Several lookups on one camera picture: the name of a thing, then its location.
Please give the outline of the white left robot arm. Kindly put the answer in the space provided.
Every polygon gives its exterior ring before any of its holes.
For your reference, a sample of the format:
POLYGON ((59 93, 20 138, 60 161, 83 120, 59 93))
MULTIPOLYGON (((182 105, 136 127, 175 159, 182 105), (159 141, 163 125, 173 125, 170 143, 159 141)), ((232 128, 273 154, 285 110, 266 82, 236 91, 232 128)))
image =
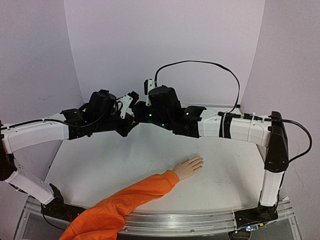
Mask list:
POLYGON ((139 95, 132 91, 116 97, 108 90, 92 93, 89 102, 79 108, 20 123, 0 126, 0 180, 17 191, 27 194, 41 205, 44 217, 71 221, 85 209, 67 204, 57 186, 45 182, 22 160, 23 153, 39 150, 63 141, 90 137, 94 133, 115 131, 122 137, 137 125, 130 110, 139 95))

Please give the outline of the orange sleeved forearm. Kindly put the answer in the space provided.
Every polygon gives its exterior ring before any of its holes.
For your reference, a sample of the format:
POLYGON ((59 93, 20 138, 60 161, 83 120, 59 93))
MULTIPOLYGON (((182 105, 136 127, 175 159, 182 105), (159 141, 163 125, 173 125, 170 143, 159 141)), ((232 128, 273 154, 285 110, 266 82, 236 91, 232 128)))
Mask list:
POLYGON ((61 240, 115 240, 125 216, 169 193, 180 181, 171 170, 151 175, 86 209, 61 235, 61 240))

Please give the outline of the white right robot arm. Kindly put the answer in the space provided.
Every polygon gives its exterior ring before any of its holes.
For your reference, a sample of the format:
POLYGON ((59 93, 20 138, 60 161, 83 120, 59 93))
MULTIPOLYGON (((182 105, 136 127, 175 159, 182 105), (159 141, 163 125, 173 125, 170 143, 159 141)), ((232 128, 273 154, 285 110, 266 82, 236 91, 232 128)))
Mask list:
POLYGON ((175 135, 217 137, 266 147, 258 206, 236 211, 236 228, 248 231, 278 218, 279 193, 289 166, 288 138, 279 112, 262 118, 253 113, 214 112, 204 106, 182 107, 175 90, 166 86, 150 90, 147 101, 138 101, 132 111, 137 122, 154 124, 175 135))

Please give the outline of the mannequin hand with long nails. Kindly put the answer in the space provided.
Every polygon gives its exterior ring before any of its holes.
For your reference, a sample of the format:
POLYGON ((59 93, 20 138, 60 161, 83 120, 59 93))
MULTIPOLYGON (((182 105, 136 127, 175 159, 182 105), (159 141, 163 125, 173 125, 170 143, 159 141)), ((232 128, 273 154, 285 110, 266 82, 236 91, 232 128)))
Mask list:
POLYGON ((198 155, 177 163, 172 171, 177 175, 179 180, 182 181, 199 172, 203 168, 203 165, 204 160, 198 155))

